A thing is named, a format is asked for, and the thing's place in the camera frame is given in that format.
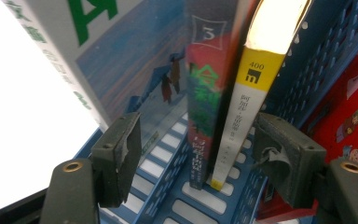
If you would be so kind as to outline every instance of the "blue plastic basket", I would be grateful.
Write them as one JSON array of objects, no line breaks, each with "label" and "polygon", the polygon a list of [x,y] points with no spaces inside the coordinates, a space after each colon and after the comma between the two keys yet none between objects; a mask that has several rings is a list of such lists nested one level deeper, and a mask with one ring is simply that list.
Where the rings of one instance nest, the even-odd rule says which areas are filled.
[{"label": "blue plastic basket", "polygon": [[358,0],[315,1],[305,21],[270,94],[297,128],[358,53]]},{"label": "blue plastic basket", "polygon": [[[357,52],[358,0],[315,0],[268,94],[266,112],[299,128]],[[253,223],[266,178],[252,169],[252,132],[234,165],[236,178],[227,180],[229,196],[208,185],[198,191],[225,204],[223,211],[195,199],[187,186],[186,124],[184,115],[146,156],[147,166],[138,168],[129,200],[119,208],[101,209],[102,223],[191,223],[184,211],[216,223]]]}]

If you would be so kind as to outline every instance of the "hardcover book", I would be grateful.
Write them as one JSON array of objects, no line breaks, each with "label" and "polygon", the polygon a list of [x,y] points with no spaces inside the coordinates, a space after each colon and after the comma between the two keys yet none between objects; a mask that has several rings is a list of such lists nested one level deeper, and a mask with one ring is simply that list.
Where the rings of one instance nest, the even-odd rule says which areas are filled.
[{"label": "hardcover book", "polygon": [[185,114],[184,0],[2,1],[103,131],[141,112],[145,153]]},{"label": "hardcover book", "polygon": [[186,1],[190,186],[201,189],[217,153],[237,67],[241,30],[255,0]]}]

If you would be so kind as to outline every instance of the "book spine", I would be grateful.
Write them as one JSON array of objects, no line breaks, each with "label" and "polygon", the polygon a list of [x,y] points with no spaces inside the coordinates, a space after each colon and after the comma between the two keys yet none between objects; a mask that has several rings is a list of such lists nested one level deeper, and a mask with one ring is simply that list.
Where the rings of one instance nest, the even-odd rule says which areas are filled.
[{"label": "book spine", "polygon": [[187,140],[192,167],[189,183],[195,189],[201,189],[208,177],[210,162],[214,161],[218,148],[216,135],[223,131],[216,126],[230,80],[227,56],[233,53],[229,46],[236,5],[237,0],[186,3],[187,27],[192,34],[191,44],[186,49],[189,68]]},{"label": "book spine", "polygon": [[284,57],[284,54],[245,47],[213,170],[212,188],[220,190],[226,182]]},{"label": "book spine", "polygon": [[85,109],[91,113],[92,117],[99,124],[101,130],[107,130],[108,125],[110,124],[109,118],[104,115],[104,112],[102,112],[101,109],[97,109],[98,103],[92,101],[94,97],[90,96],[91,93],[85,90],[71,67],[65,62],[65,59],[60,54],[53,41],[48,37],[48,32],[44,30],[44,26],[39,21],[41,19],[36,16],[37,12],[28,4],[28,1],[16,0],[14,2],[2,0],[2,2],[41,49],[42,53],[62,77],[63,81],[69,85],[74,96],[80,101]]}]

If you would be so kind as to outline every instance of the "white background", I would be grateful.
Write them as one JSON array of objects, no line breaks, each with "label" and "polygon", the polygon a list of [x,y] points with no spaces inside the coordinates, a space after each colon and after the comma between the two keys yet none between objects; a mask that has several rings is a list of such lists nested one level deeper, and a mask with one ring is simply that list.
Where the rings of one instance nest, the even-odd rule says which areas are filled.
[{"label": "white background", "polygon": [[0,208],[46,188],[97,128],[0,2]]}]

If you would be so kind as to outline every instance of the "book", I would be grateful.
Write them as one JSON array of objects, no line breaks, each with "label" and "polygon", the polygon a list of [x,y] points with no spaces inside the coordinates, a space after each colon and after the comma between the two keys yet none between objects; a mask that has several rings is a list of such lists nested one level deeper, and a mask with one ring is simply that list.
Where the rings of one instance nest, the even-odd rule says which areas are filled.
[{"label": "book", "polygon": [[323,146],[325,162],[358,162],[358,54],[301,127]]},{"label": "book", "polygon": [[184,0],[2,2],[102,131],[141,112],[145,154],[185,114]]},{"label": "book", "polygon": [[214,164],[239,55],[239,30],[249,26],[255,0],[186,1],[190,187],[201,189]]},{"label": "book", "polygon": [[211,186],[220,190],[304,18],[310,1],[259,3],[241,55]]}]

